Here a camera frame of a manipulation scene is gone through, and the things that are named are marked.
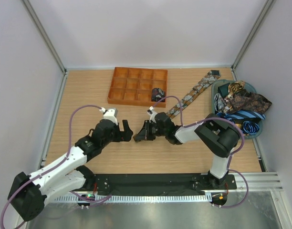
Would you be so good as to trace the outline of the brown floral tie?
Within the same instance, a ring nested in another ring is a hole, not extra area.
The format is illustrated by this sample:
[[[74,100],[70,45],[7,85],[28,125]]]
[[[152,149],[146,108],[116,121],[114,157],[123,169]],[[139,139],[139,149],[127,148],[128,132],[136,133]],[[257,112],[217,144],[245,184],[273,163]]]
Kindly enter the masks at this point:
[[[201,93],[221,77],[219,70],[209,71],[181,100],[182,110],[187,108]],[[180,103],[173,106],[167,115],[173,119],[180,114]]]

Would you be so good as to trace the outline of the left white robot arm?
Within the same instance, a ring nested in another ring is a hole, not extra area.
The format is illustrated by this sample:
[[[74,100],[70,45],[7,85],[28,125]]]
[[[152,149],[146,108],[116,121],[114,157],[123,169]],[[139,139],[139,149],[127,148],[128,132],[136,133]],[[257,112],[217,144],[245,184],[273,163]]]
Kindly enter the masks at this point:
[[[49,165],[13,180],[8,201],[24,221],[36,218],[55,198],[75,189],[94,187],[94,173],[85,164],[101,154],[111,142],[129,142],[133,135],[128,121],[119,125],[102,119],[88,135],[80,138],[64,155]]]

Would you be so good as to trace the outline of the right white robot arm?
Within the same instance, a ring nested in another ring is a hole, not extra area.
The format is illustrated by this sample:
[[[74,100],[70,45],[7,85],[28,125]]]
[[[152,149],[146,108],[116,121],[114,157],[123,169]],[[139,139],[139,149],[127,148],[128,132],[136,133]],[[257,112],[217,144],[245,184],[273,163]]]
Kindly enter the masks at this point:
[[[135,142],[153,141],[163,136],[173,145],[201,140],[214,154],[212,165],[205,178],[205,184],[221,188],[229,173],[231,157],[244,144],[242,131],[231,121],[209,114],[204,120],[183,126],[176,125],[164,112],[149,111],[150,119],[145,120],[142,129],[134,135]]]

